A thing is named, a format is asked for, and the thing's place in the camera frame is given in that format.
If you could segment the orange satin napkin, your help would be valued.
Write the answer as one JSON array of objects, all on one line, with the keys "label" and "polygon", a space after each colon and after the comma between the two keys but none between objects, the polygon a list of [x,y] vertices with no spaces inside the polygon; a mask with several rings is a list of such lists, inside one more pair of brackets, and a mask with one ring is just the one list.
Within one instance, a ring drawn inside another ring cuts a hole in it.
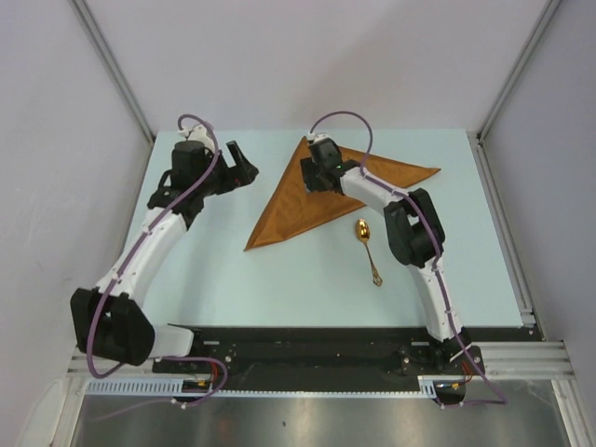
[{"label": "orange satin napkin", "polygon": [[[302,138],[251,232],[246,251],[286,241],[364,207],[356,199],[334,192],[308,193],[301,160],[309,157],[307,139]],[[401,188],[410,188],[440,172],[439,168],[374,155],[367,158],[366,168]]]}]

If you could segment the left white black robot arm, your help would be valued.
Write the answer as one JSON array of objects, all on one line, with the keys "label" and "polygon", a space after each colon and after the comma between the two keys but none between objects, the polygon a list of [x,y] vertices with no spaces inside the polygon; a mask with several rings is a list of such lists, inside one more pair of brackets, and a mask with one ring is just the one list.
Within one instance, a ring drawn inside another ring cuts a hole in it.
[{"label": "left white black robot arm", "polygon": [[176,142],[171,167],[159,179],[147,203],[140,233],[116,264],[92,289],[78,288],[70,300],[78,349],[99,357],[139,366],[148,359],[172,357],[186,372],[199,370],[205,348],[192,330],[158,324],[143,312],[143,302],[169,252],[187,233],[210,196],[253,183],[259,170],[239,145],[226,145],[234,163],[204,142]]}]

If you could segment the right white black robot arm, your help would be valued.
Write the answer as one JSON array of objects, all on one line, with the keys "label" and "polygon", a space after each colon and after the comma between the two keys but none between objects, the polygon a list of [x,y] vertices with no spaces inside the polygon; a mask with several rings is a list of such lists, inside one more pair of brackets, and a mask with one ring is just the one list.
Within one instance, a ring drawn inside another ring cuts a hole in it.
[{"label": "right white black robot arm", "polygon": [[387,241],[396,260],[416,284],[433,343],[431,366],[452,373],[462,362],[479,372],[481,358],[470,352],[472,342],[449,296],[443,268],[445,233],[429,193],[408,191],[368,171],[362,163],[343,159],[327,134],[307,137],[310,156],[301,160],[306,190],[334,192],[356,199],[383,216]]}]

